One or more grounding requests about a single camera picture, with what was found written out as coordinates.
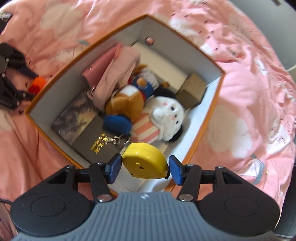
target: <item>gray wall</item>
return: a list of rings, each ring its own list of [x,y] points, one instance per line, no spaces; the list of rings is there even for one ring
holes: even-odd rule
[[[284,0],[231,0],[265,34],[286,69],[296,64],[296,11]]]

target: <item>gray gripper base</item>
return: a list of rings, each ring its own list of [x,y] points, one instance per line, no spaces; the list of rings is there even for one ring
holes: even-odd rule
[[[13,239],[13,241],[36,240],[276,241],[279,239],[272,232],[256,237],[237,237],[227,234],[209,225],[193,203],[178,201],[169,192],[155,192],[120,193],[114,201],[97,204],[85,223],[67,234],[48,238],[19,234]]]

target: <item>white plush toy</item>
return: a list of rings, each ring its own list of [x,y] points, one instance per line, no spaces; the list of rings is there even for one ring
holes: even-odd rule
[[[133,123],[131,142],[175,141],[183,132],[184,109],[168,89],[158,87]]]

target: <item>metal screw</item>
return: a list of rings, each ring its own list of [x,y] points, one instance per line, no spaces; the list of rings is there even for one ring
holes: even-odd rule
[[[181,194],[179,196],[179,199],[182,201],[182,202],[190,202],[193,200],[193,196],[191,194]]]
[[[99,202],[109,202],[112,200],[112,197],[109,194],[101,194],[98,196]]]

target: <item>black plush ears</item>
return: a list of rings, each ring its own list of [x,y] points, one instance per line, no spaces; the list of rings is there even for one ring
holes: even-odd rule
[[[182,135],[182,132],[183,132],[183,125],[180,126],[180,129],[177,131],[176,134],[174,134],[174,136],[172,137],[172,139],[169,140],[169,142],[176,141]]]
[[[163,97],[176,99],[175,94],[171,90],[164,88],[162,86],[159,86],[158,88],[156,88],[153,94],[154,96],[163,96]],[[174,134],[174,136],[172,137],[172,139],[169,140],[169,142],[176,141],[181,136],[182,132],[183,132],[183,126],[181,125],[180,129],[177,131],[176,134]]]
[[[154,96],[163,96],[163,97],[169,97],[172,99],[176,99],[175,94],[171,90],[164,88],[162,86],[159,86],[158,88],[156,88],[154,90],[153,94],[154,94]]]

